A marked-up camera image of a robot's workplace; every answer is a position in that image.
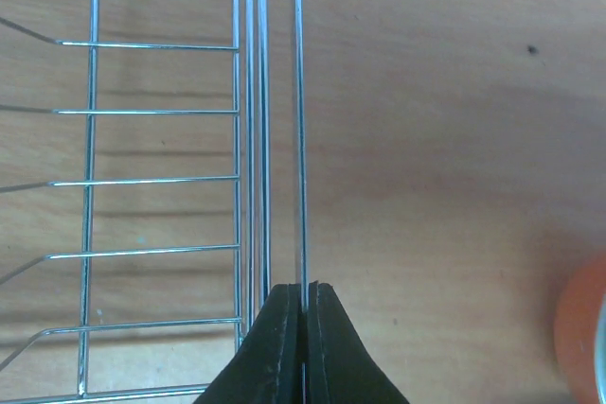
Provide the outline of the chrome wire dish rack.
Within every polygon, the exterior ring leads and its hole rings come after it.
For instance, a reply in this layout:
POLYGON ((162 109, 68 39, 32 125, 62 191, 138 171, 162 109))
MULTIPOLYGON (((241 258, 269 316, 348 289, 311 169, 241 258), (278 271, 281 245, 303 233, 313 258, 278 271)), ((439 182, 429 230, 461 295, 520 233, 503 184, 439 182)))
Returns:
POLYGON ((1 0, 1 399, 191 403, 279 280, 300 0, 1 0))

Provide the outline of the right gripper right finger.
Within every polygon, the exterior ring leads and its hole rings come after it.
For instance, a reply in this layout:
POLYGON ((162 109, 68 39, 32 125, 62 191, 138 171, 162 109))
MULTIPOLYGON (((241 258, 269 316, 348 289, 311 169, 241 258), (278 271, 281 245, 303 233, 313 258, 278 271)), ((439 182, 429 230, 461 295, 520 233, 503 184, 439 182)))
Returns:
POLYGON ((408 399, 371 358, 333 286, 309 285, 308 403, 406 403, 408 399))

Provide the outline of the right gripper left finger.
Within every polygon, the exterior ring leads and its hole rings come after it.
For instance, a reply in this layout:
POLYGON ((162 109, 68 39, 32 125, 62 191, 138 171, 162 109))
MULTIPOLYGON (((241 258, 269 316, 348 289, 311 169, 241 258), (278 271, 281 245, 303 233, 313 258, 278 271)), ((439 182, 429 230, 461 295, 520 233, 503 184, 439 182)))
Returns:
POLYGON ((196 404, 301 403, 300 287, 274 286, 234 358, 196 404))

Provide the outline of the red floral pattern bowl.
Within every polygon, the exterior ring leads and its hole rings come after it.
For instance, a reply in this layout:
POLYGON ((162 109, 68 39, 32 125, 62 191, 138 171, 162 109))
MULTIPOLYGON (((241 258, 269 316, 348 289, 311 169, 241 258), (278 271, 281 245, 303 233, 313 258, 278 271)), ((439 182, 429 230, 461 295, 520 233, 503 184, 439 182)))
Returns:
POLYGON ((557 363, 578 403, 603 403, 599 386, 604 376, 596 362, 605 357, 598 341, 605 314, 605 257, 579 267, 563 288, 556 306, 553 334, 557 363))

